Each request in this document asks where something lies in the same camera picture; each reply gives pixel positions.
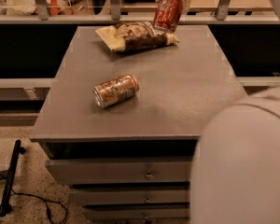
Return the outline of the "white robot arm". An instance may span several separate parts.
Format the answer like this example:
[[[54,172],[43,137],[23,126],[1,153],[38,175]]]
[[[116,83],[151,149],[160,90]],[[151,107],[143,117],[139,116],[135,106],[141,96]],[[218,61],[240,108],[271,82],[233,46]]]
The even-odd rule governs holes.
[[[204,127],[190,224],[280,224],[280,87],[229,105]]]

